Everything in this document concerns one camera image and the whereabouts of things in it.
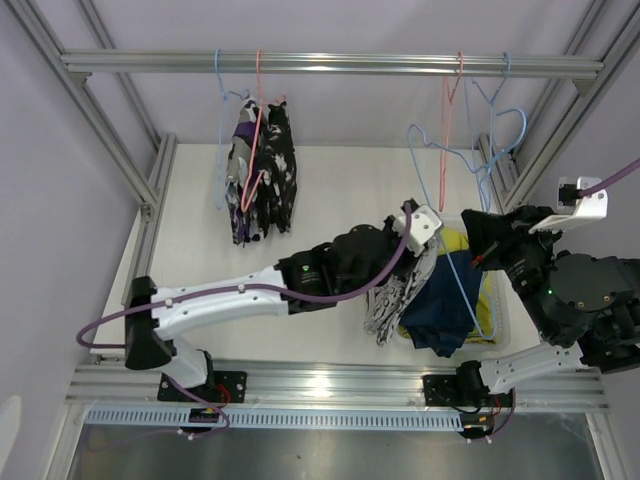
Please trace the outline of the yellow-green trousers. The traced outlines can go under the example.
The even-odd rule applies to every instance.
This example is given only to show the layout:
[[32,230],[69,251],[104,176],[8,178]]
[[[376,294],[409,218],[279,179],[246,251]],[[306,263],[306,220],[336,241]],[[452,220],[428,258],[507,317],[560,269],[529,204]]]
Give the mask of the yellow-green trousers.
[[[444,245],[440,247],[440,255],[444,255],[446,252],[453,254],[454,252],[469,249],[468,238],[460,230],[445,227],[442,230],[442,237]],[[494,342],[496,327],[492,309],[491,282],[489,276],[484,274],[475,308],[478,326],[474,327],[474,330],[466,340],[467,343],[489,344]]]

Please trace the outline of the white newspaper print trousers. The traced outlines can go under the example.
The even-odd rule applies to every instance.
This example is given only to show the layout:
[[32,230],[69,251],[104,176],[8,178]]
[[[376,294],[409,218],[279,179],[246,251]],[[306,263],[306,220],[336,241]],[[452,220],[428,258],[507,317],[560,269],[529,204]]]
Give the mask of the white newspaper print trousers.
[[440,240],[435,237],[408,273],[392,274],[383,285],[367,292],[364,330],[375,338],[378,346],[386,345],[394,336],[405,310],[433,274],[439,251]]

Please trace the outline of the navy blue trousers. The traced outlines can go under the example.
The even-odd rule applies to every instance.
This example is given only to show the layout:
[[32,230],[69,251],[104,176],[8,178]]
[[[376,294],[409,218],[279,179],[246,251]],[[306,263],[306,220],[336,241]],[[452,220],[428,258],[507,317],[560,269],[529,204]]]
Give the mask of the navy blue trousers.
[[475,324],[468,305],[476,307],[482,273],[471,265],[469,250],[440,255],[431,277],[404,310],[399,325],[415,349],[431,349],[450,358]]

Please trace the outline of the black white floral trousers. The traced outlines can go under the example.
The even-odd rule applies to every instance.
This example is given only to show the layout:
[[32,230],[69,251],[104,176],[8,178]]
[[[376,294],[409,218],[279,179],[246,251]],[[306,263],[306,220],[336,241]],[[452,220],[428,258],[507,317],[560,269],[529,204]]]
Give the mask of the black white floral trousers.
[[255,205],[259,225],[268,235],[274,226],[288,233],[297,196],[297,161],[286,101],[268,105],[267,123],[261,128],[258,155],[259,181]]

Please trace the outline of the pink wire hanger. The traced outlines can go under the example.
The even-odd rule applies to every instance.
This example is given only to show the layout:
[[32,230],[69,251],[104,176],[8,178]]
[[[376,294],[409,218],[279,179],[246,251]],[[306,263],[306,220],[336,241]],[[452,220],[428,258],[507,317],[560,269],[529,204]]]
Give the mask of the pink wire hanger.
[[448,148],[450,142],[450,132],[453,117],[453,105],[457,90],[464,71],[464,54],[459,51],[457,54],[458,67],[455,70],[455,81],[451,83],[448,77],[444,77],[441,83],[441,114],[440,114],[440,141],[443,149],[439,155],[439,195],[438,211],[443,212],[446,202],[446,175],[448,166]]
[[262,179],[262,173],[258,174],[256,180],[254,180],[253,178],[254,162],[256,160],[261,121],[263,119],[263,107],[266,105],[266,103],[263,101],[263,88],[261,83],[261,55],[262,50],[258,49],[255,58],[258,99],[254,100],[251,95],[246,98],[246,101],[249,102],[250,117],[254,119],[254,133],[253,140],[251,142],[250,156],[247,163],[247,175],[245,178],[244,186],[242,188],[242,196],[240,199],[240,208],[242,213],[247,213],[249,211],[251,203],[256,194],[258,182]]

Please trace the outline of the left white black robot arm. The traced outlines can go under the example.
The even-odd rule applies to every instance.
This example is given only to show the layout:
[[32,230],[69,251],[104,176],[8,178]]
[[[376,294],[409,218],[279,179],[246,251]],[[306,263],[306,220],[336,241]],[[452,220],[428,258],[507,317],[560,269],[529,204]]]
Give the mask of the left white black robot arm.
[[184,334],[259,316],[291,316],[333,308],[416,264],[433,234],[431,209],[408,200],[383,228],[361,224],[312,249],[245,277],[183,288],[159,287],[148,276],[130,286],[125,315],[125,366],[158,370],[192,400],[215,389],[210,355]]

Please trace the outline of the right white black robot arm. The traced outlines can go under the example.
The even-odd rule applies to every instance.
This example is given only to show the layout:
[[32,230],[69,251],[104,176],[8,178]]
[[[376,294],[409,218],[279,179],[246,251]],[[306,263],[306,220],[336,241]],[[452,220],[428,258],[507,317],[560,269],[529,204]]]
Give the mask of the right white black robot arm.
[[539,226],[553,213],[534,206],[504,215],[461,213],[473,266],[506,274],[541,337],[540,345],[511,356],[461,364],[455,391],[467,404],[564,369],[608,374],[639,365],[638,260],[554,253],[561,229]]

